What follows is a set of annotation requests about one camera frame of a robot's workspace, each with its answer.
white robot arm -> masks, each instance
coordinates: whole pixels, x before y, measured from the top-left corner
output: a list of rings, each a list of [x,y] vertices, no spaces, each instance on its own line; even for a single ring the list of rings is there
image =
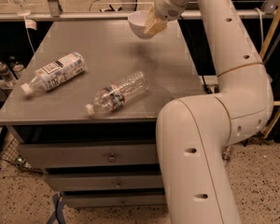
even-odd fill
[[[189,0],[155,0],[157,18],[176,20]],[[231,0],[198,0],[219,93],[180,98],[157,120],[157,149],[173,224],[241,219],[221,149],[259,132],[273,111],[262,60]]]

floor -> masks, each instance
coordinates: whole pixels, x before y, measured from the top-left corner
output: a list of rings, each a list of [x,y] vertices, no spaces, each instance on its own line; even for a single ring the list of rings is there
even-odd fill
[[[42,174],[23,172],[3,161],[10,145],[9,133],[0,158],[0,224],[48,222],[54,214],[57,193]],[[248,145],[233,145],[226,169],[243,224],[280,224],[280,144],[251,137]],[[67,224],[169,224],[165,205],[125,206],[75,210],[63,207]]]

drawer handle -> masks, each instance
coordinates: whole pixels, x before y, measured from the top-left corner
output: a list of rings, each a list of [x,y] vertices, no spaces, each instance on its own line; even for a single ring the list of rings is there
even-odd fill
[[[117,160],[116,155],[114,153],[110,153],[110,156],[108,157],[109,162],[115,162]]]
[[[119,189],[119,188],[121,188],[121,187],[122,187],[122,185],[121,185],[120,182],[118,182],[117,185],[115,186],[115,188],[117,188],[117,189]]]

bottle label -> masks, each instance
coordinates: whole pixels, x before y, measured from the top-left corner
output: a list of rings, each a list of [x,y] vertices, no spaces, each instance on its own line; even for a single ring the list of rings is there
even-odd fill
[[[13,74],[11,73],[10,69],[8,68],[8,66],[0,71],[0,77],[4,80],[4,81],[11,81],[14,79]]]
[[[108,94],[112,102],[112,110],[115,110],[123,106],[125,98],[120,88],[117,85],[110,84],[109,86],[103,88],[103,91],[105,91]]]
[[[83,72],[85,68],[82,59],[71,53],[36,70],[35,74],[45,82],[49,91]]]

bottle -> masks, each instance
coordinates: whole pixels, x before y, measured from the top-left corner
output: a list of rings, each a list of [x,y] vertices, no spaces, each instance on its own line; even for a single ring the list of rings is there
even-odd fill
[[[25,66],[22,62],[17,61],[17,58],[15,56],[9,57],[10,61],[10,68],[13,70],[17,78],[20,78],[22,75],[22,72],[25,70]]]
[[[10,71],[8,65],[0,61],[0,77],[6,82],[8,87],[14,87],[17,79]]]
[[[86,110],[90,116],[108,113],[148,89],[149,82],[146,74],[143,71],[135,72],[97,92],[92,102],[86,105]]]
[[[61,59],[49,63],[35,71],[35,77],[29,82],[21,85],[27,96],[36,91],[50,91],[72,77],[85,71],[86,65],[83,57],[72,52]]]

